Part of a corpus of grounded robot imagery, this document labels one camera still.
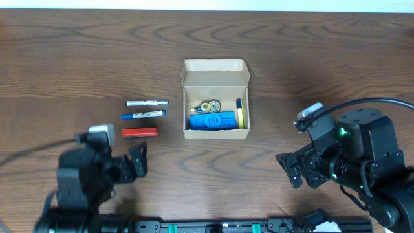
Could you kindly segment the yellow highlighter pen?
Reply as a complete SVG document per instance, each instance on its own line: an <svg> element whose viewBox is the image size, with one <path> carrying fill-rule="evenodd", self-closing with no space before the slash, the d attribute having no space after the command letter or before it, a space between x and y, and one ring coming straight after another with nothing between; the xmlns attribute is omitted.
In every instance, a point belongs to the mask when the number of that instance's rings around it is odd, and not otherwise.
<svg viewBox="0 0 414 233"><path fill-rule="evenodd" d="M244 123L244 115L243 115L243 103L240 98L236 100L236 106L237 106L237 117L238 117L239 129L244 129L245 123Z"/></svg>

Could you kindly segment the black whiteboard marker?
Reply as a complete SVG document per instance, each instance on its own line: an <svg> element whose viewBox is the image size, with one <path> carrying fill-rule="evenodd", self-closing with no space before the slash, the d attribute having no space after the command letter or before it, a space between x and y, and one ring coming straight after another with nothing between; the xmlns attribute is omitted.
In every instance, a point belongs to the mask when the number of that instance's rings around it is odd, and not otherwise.
<svg viewBox="0 0 414 233"><path fill-rule="evenodd" d="M156 106L156 105L168 105L168 100L128 100L125 102L127 107L135 106Z"/></svg>

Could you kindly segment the blue whiteboard marker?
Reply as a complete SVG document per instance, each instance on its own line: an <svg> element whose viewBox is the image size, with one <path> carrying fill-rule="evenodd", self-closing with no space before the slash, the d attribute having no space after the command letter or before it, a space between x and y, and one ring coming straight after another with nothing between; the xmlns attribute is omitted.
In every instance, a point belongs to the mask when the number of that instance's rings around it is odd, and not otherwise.
<svg viewBox="0 0 414 233"><path fill-rule="evenodd" d="M139 118L151 118L151 117L161 117L166 115L165 110L158 110L158 111L149 111L143 113L131 113L131 114L124 114L120 116L121 120L133 120Z"/></svg>

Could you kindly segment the cardboard box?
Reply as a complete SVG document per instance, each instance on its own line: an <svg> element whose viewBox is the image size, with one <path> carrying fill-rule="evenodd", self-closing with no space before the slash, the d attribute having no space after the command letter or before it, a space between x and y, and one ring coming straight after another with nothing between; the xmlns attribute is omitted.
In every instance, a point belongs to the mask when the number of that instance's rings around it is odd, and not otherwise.
<svg viewBox="0 0 414 233"><path fill-rule="evenodd" d="M250 71L243 59L185 59L181 72L183 88L183 133L189 139L245 139L250 132L248 84ZM221 112L238 115L242 103L244 128L192 130L191 110L203 101L217 100Z"/></svg>

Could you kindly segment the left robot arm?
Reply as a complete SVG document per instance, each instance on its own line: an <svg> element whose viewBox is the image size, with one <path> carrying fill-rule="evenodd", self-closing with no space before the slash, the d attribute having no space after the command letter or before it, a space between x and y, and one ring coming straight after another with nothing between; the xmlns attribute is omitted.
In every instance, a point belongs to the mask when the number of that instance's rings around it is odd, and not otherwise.
<svg viewBox="0 0 414 233"><path fill-rule="evenodd" d="M34 232L134 231L131 220L101 214L99 208L114 197L116 185L146 176L147 144L130 148L129 155L112 157L111 153L108 143L87 142L60 155L58 189L46 198Z"/></svg>

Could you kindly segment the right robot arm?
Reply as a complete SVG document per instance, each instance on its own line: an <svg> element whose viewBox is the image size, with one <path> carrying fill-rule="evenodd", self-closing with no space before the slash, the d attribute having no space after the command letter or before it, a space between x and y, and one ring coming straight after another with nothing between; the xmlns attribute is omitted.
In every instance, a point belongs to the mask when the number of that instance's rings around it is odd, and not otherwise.
<svg viewBox="0 0 414 233"><path fill-rule="evenodd" d="M291 185L313 189L333 180L362 210L392 232L413 231L413 168L404 162L393 122L363 108L334 119L328 114L307 130L311 143L276 155Z"/></svg>

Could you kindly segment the blue magnetic whiteboard eraser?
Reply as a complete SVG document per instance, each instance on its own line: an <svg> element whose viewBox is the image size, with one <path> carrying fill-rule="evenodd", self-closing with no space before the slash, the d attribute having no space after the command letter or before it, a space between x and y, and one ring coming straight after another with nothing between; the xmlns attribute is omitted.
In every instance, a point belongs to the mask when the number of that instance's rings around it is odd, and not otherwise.
<svg viewBox="0 0 414 233"><path fill-rule="evenodd" d="M206 113L190 117L191 130L218 131L237 128L234 112Z"/></svg>

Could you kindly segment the correction tape dispenser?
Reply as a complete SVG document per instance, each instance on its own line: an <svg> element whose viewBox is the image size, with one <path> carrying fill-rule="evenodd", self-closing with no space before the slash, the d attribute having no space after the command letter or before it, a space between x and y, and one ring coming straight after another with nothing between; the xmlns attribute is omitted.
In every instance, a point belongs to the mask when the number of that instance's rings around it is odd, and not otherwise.
<svg viewBox="0 0 414 233"><path fill-rule="evenodd" d="M216 99L203 101L197 107L191 109L195 113L218 113L220 110L221 103Z"/></svg>

